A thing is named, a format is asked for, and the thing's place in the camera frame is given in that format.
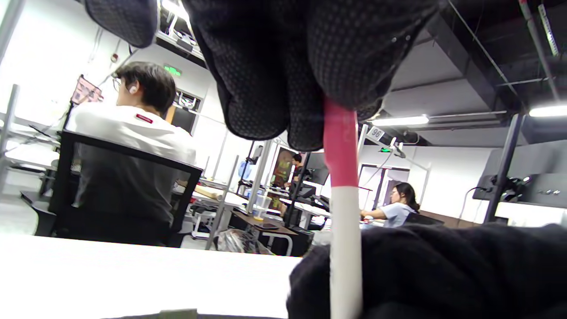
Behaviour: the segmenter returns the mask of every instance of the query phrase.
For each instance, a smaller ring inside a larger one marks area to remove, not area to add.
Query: woman
[[[390,203],[375,211],[362,211],[361,216],[385,219],[384,227],[393,228],[402,226],[409,214],[419,214],[420,205],[416,203],[416,192],[408,183],[399,183],[394,186],[390,194]]]

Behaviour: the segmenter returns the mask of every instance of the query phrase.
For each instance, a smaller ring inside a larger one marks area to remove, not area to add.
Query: black hair
[[[167,112],[175,99],[175,81],[162,65],[151,62],[132,62],[116,70],[127,88],[138,81],[143,88],[142,102],[153,106],[160,114]]]
[[[416,192],[413,190],[413,187],[408,183],[399,183],[394,187],[396,187],[396,191],[400,194],[400,197],[403,195],[406,205],[419,214],[420,205],[416,202]]]
[[[300,163],[301,163],[301,160],[302,160],[302,159],[303,159],[303,158],[301,157],[301,154],[295,154],[295,155],[293,155],[293,160],[296,161],[296,162],[300,162]]]

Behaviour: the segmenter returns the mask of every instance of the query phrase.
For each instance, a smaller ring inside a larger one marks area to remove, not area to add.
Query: cable
[[[366,183],[364,183],[364,185],[362,185],[361,187],[366,187],[366,184],[370,183],[370,181],[372,180],[372,178],[374,177],[374,175],[376,175],[376,173],[378,173],[383,167],[384,165],[386,165],[386,163],[388,162],[388,160],[390,159],[390,156],[392,156],[393,152],[389,152],[388,153],[388,157],[386,158],[386,160],[382,163],[382,165],[380,165],[379,168],[376,169],[376,171],[374,172],[374,174],[372,174],[372,176],[366,181]]]
[[[470,190],[467,191],[467,193],[464,195],[463,208],[461,209],[461,213],[459,214],[459,220],[457,221],[457,228],[459,227],[461,218],[463,217],[464,207],[465,207],[465,205],[467,204],[468,193],[472,192],[473,190],[483,190],[483,191],[487,191],[486,188],[484,188],[484,187],[479,187],[479,186],[473,187],[473,188],[471,188]]]
[[[122,61],[120,64],[118,64],[118,66],[112,71],[110,72],[105,78],[104,80],[102,80],[102,82],[100,84],[98,84],[94,89],[92,89],[88,94],[86,94],[81,100],[79,100],[79,102],[77,103],[77,105],[81,104],[84,102],[84,100],[91,94],[93,93],[96,89],[99,88],[99,86],[102,86],[106,81],[108,81],[108,79],[110,79],[112,77],[112,75],[116,72],[117,69],[121,68],[123,65],[126,64],[126,62],[128,62],[128,60],[130,60],[130,58],[136,54],[139,51],[139,49],[136,49],[131,55],[129,55],[128,57],[126,57],[124,59],[124,61]],[[29,137],[27,140],[23,141],[21,144],[16,145],[15,147],[9,149],[9,150],[5,150],[4,152],[2,152],[2,154],[0,154],[0,158],[3,158],[6,153],[11,152],[15,149],[17,149],[18,147],[22,146],[22,145],[27,145],[29,143],[31,143],[32,141],[34,141],[35,139],[37,139],[40,135],[46,135],[46,132],[50,129],[52,129],[55,125],[59,124],[61,122],[62,119],[65,118],[65,116],[67,116],[67,114],[69,113],[71,108],[68,108],[65,113],[63,113],[63,115],[61,115],[61,117],[59,117],[55,122],[53,122],[51,125],[45,127],[44,129],[42,129],[41,131],[38,131],[37,133],[35,133],[33,136]]]

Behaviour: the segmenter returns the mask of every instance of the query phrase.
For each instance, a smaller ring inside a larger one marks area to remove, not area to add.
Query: poster
[[[272,172],[272,178],[270,179],[271,185],[283,188],[284,184],[287,183],[291,176],[291,160],[293,159],[293,155],[295,155],[294,151],[280,146],[276,157],[276,164]],[[280,210],[282,206],[282,203],[279,201],[280,196],[268,193],[268,197],[272,198],[269,208]]]

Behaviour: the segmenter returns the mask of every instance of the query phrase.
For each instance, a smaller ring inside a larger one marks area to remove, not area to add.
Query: plastic bag
[[[254,235],[240,229],[229,229],[220,233],[216,240],[216,246],[218,251],[273,255]]]

